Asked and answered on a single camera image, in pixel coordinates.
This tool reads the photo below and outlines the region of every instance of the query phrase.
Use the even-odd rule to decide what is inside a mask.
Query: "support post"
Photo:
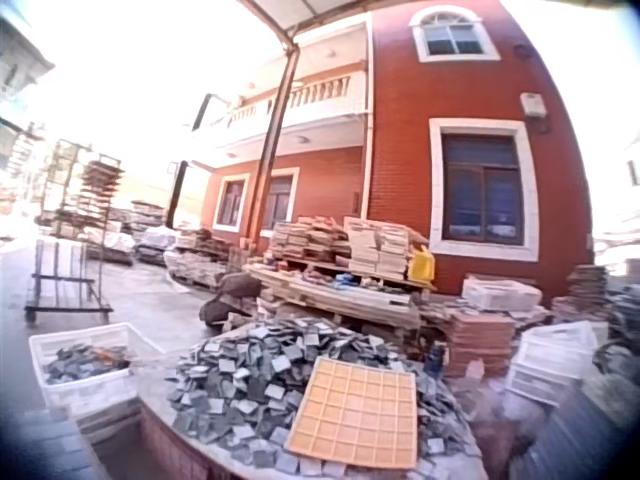
[[[178,202],[180,201],[180,193],[182,192],[182,183],[184,182],[184,176],[189,168],[189,162],[181,160],[176,169],[176,176],[173,179],[173,187],[171,188],[171,199],[169,200],[169,209],[167,210],[167,219],[165,225],[167,228],[173,228],[173,218],[176,214],[176,208],[178,208]]]
[[[282,120],[287,110],[287,102],[291,93],[291,84],[298,66],[300,58],[300,47],[294,44],[287,49],[287,64],[280,80],[278,93],[271,112],[269,120],[269,128],[262,147],[262,155],[256,172],[256,183],[251,195],[251,204],[249,206],[249,225],[248,238],[252,245],[257,245],[260,240],[260,230],[262,230],[262,217],[264,214],[264,205],[266,193],[269,191],[269,179],[273,162],[278,149],[278,140],[280,139],[280,131],[282,130]]]

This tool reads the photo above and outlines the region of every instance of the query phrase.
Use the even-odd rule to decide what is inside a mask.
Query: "red brick building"
[[[402,223],[430,239],[444,293],[476,273],[558,295],[573,266],[590,261],[587,184],[567,112],[498,0],[409,3],[299,43],[265,245],[274,221],[299,215]],[[202,224],[230,239],[246,234],[283,64],[265,65],[242,107],[197,134],[198,160],[215,168]]]

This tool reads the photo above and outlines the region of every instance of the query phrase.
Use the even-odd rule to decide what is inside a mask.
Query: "cart wheel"
[[[27,310],[24,312],[24,319],[29,326],[33,326],[36,323],[36,312],[33,310]]]

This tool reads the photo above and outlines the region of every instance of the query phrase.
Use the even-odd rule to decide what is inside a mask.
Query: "balcony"
[[[293,131],[297,135],[306,136],[306,131],[312,130],[317,133],[318,129],[323,128],[325,133],[323,137],[331,137],[332,135],[328,135],[327,128],[332,125],[342,125],[340,128],[344,128],[345,123],[355,123],[355,126],[361,128],[359,115],[365,111],[366,78],[366,73],[359,71],[310,83],[293,90],[289,96],[282,124],[282,136]],[[197,152],[195,158],[212,166],[258,158],[260,149],[256,150],[256,145],[261,145],[267,131],[274,102],[275,95],[235,109],[222,119],[201,128],[194,135],[194,148]],[[361,144],[360,139],[351,141],[345,139],[346,134],[345,131],[341,132],[337,141]],[[236,160],[230,162],[221,160],[220,157],[231,157]]]

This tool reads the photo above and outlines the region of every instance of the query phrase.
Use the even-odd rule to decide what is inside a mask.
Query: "sky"
[[[640,132],[640,26],[630,9],[503,4],[560,90],[585,162],[594,228],[606,228],[619,202],[612,185],[620,180],[622,151]],[[179,159],[184,125],[193,122],[203,95],[233,92],[279,49],[235,0],[30,0],[29,6],[43,50],[56,63],[37,92],[40,112],[66,136],[135,160],[139,169]]]

